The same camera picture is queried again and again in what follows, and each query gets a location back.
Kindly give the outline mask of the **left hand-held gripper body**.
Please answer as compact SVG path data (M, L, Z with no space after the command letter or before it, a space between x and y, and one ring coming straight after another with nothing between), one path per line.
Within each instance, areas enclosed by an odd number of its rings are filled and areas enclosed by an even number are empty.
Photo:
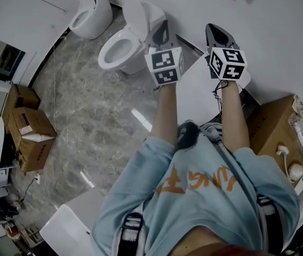
M181 47L163 51L149 48L144 55L146 65L156 85L177 83L184 73L184 56Z

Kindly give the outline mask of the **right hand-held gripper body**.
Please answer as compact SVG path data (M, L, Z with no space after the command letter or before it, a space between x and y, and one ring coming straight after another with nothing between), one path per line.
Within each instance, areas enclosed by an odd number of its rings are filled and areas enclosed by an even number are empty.
M209 46L207 52L206 61L212 79L238 81L246 71L248 62L243 50Z

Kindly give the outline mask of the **white toilet being handled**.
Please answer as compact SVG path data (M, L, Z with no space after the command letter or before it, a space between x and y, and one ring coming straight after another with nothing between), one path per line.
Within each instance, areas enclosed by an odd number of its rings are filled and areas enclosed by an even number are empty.
M202 125L218 115L218 103L213 93L218 82L218 79L211 78L206 55L202 55L176 84L178 124L191 120Z

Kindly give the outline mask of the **person's left forearm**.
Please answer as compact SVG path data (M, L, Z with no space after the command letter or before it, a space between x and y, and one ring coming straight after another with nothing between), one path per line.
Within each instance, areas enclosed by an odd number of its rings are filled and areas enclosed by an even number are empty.
M177 145L176 84L162 86L159 91L157 111L152 124L151 136Z

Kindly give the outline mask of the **white toilet with raised cover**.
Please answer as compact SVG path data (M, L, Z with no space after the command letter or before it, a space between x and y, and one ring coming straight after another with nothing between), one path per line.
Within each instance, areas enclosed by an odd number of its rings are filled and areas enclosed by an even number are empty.
M103 70L134 74L146 67L146 39L166 15L161 8L140 0L124 0L122 12L126 25L103 45L98 63Z

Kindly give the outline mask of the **white rounded toilet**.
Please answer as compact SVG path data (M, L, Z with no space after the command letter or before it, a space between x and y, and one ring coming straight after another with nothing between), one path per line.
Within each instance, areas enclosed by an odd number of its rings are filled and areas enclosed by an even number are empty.
M79 0L78 11L69 28L78 37L93 40L104 33L112 20L109 0Z

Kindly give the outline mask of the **person's right shoe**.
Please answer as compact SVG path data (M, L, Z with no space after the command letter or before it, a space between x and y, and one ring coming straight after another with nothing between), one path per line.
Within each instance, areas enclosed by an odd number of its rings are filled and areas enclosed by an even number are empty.
M207 122L200 126L200 130L212 143L222 142L223 133L221 123Z

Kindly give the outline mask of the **large brown cardboard box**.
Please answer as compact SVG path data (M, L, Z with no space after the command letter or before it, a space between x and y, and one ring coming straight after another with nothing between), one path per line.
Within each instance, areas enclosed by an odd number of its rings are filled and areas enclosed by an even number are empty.
M288 120L293 114L293 96L266 103L258 108L247 119L250 147L259 156L274 158L284 173L282 156L276 154L278 145L289 150L288 165L298 163L303 167L303 151L296 133Z

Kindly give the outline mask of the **clear plastic bag of parts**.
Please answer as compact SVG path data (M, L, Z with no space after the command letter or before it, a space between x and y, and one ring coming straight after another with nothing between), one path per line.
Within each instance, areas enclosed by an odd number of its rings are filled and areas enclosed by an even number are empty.
M293 96L292 109L294 112L288 122L294 129L303 151L303 102L297 95Z

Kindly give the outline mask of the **small brown cardboard box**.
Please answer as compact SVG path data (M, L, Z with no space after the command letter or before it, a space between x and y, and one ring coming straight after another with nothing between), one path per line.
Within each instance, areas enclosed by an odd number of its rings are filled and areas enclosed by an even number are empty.
M11 84L2 113L4 126L7 127L8 125L12 109L19 107L38 109L39 105L40 98L34 89L14 83Z

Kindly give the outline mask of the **person's light blue shirt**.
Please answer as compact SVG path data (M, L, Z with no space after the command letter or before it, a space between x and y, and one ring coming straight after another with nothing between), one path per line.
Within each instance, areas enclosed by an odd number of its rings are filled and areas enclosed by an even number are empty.
M290 241L299 198L273 158L250 148L230 153L215 131L198 132L181 150L148 137L106 196L92 232L94 251L110 256L125 217L139 206L147 256L167 256L197 226L232 245L262 250L259 196L273 201Z

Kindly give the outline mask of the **stacked small cardboard boxes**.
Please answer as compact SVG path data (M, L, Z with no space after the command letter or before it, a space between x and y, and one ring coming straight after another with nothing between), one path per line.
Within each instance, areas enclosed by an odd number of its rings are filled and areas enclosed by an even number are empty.
M14 108L8 128L20 169L24 173L42 170L57 136L46 114L26 107Z

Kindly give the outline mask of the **person's bare neck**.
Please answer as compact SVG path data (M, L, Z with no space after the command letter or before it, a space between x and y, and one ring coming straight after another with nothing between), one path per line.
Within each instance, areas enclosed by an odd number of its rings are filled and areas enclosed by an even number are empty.
M228 246L229 244L215 235L190 232L176 244L169 256L211 256Z

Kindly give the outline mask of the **white rectangular basin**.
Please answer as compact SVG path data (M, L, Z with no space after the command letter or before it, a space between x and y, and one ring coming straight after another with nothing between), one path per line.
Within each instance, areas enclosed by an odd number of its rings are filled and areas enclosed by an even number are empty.
M92 229L103 201L96 188L84 192L61 205L40 235L59 256L95 256Z

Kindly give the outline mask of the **dark glass wall panel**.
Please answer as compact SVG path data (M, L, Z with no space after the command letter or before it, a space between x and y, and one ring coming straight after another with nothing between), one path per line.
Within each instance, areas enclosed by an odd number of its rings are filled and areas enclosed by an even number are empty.
M0 56L0 80L11 81L21 60L25 55L24 51L6 44Z

